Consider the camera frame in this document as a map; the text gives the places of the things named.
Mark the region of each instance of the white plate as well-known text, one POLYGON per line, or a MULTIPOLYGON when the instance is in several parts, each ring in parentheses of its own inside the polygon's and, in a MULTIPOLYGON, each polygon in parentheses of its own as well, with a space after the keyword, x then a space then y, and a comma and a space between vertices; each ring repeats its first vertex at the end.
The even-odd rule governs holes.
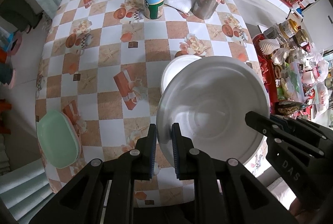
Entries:
POLYGON ((197 60, 201 59, 201 57, 196 55, 181 55, 176 58, 174 58, 164 69, 162 77, 161 77, 161 83, 160 83, 160 91, 161 94, 164 93, 166 87, 170 83, 170 81, 186 66, 188 66, 190 63, 195 62, 197 60))
POLYGON ((224 56, 197 60, 181 70, 164 91, 156 126, 162 153, 174 166, 171 126, 194 147, 220 160, 236 158, 246 164, 264 136, 248 127, 245 114, 269 118, 269 99, 259 76, 241 61, 224 56))

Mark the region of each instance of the table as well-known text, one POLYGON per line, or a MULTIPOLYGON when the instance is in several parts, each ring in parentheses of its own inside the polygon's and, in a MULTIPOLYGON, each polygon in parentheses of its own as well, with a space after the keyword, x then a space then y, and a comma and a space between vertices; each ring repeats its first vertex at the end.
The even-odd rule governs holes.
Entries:
MULTIPOLYGON (((62 111, 74 101, 82 153, 63 169, 42 155, 55 193, 92 159, 115 159, 147 135, 156 120, 162 71, 177 52, 238 58, 261 76, 251 37, 233 0, 224 0, 205 21, 166 5, 159 19, 138 20, 142 7, 143 0, 60 4, 39 66, 39 80, 45 82, 38 84, 36 124, 47 111, 62 111), (234 34, 243 35, 246 47, 234 34), (122 95, 124 88, 128 95, 122 95)), ((246 167, 255 174, 266 153, 264 143, 246 167)), ((179 204, 194 199, 194 184, 176 179, 157 144, 154 177, 136 181, 134 197, 136 207, 179 204)))

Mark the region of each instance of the jar lid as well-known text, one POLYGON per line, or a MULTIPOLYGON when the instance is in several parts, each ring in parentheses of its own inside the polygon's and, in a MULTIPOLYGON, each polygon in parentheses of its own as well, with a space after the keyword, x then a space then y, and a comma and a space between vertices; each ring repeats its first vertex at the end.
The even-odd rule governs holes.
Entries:
POLYGON ((294 30, 294 32, 298 31, 298 26, 296 21, 292 20, 292 19, 288 19, 288 22, 290 24, 290 26, 292 27, 292 29, 294 30))

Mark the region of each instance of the snack package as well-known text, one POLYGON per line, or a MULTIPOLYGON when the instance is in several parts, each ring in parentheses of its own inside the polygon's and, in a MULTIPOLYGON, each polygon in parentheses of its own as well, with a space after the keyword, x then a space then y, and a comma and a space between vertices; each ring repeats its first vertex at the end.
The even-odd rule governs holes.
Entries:
POLYGON ((275 106, 277 115, 291 115, 295 112, 301 111, 310 105, 294 102, 294 101, 281 101, 275 106))

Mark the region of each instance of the screw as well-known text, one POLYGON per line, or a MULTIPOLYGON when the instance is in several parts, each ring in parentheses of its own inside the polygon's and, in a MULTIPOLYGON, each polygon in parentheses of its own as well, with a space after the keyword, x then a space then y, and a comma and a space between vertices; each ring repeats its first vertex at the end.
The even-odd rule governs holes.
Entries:
POLYGON ((197 148, 192 148, 189 150, 190 154, 197 155, 200 153, 200 151, 197 148))
POLYGON ((91 160, 90 164, 93 166, 93 167, 97 167, 101 164, 101 161, 97 158, 91 160))
POLYGON ((237 159, 234 159, 234 158, 231 158, 231 159, 229 159, 228 160, 228 164, 230 165, 230 166, 237 166, 238 165, 238 160, 237 159))
POLYGON ((132 156, 137 156, 140 154, 140 151, 138 149, 133 149, 129 152, 129 154, 132 156))

